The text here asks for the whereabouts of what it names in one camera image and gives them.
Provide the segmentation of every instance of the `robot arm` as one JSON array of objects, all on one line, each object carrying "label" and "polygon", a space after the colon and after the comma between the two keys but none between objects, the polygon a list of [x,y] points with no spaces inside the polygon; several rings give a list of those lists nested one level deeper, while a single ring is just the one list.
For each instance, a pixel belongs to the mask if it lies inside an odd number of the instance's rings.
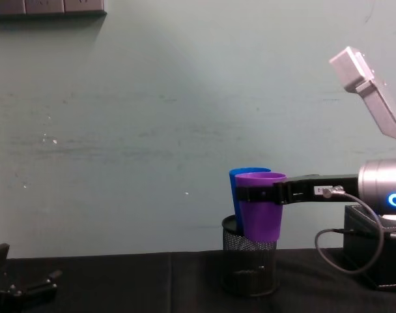
[{"label": "robot arm", "polygon": [[330,60],[341,83],[349,93],[357,93],[366,104],[380,131],[396,139],[396,103],[388,88],[375,76],[357,49],[347,47]]}]

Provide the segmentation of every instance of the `cable connector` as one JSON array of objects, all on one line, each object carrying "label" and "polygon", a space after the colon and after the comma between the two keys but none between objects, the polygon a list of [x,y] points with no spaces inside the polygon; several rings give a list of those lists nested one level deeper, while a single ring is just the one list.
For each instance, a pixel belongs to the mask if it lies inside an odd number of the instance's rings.
[{"label": "cable connector", "polygon": [[330,199],[332,196],[342,196],[346,194],[342,186],[334,186],[332,188],[326,188],[322,191],[322,195],[326,199]]}]

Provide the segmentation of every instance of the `black table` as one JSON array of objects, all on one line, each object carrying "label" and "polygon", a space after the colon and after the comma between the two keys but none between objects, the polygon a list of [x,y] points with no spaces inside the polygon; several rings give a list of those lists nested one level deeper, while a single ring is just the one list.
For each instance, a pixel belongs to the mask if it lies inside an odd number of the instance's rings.
[{"label": "black table", "polygon": [[[325,264],[317,252],[279,250],[281,287],[248,299],[219,284],[220,251],[9,260],[24,282],[61,269],[52,304],[26,312],[396,312],[396,293],[373,291]],[[340,250],[331,250],[338,257]]]}]

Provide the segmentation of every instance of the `mesh pencil holder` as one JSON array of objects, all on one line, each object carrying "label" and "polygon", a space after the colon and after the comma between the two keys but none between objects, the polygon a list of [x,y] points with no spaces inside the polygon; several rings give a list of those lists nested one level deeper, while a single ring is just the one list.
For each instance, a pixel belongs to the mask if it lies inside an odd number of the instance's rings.
[{"label": "mesh pencil holder", "polygon": [[276,273],[276,241],[256,243],[237,230],[235,216],[223,220],[225,291],[246,297],[269,295],[279,287]]}]

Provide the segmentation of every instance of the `black clamp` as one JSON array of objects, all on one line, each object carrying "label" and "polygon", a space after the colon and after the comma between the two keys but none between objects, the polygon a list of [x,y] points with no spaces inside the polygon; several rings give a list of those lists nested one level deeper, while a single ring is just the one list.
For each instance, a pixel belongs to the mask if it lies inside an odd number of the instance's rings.
[{"label": "black clamp", "polygon": [[238,201],[274,202],[276,204],[290,204],[297,202],[347,202],[344,198],[326,199],[322,195],[324,188],[343,186],[345,192],[358,196],[358,176],[321,176],[306,175],[289,178],[283,182],[274,183],[266,187],[236,187]]},{"label": "black clamp", "polygon": [[7,284],[7,273],[1,268],[7,262],[9,248],[8,244],[0,245],[0,312],[21,312],[24,308],[54,300],[57,293],[55,281],[62,275],[61,271],[55,271],[46,279],[23,287]]}]

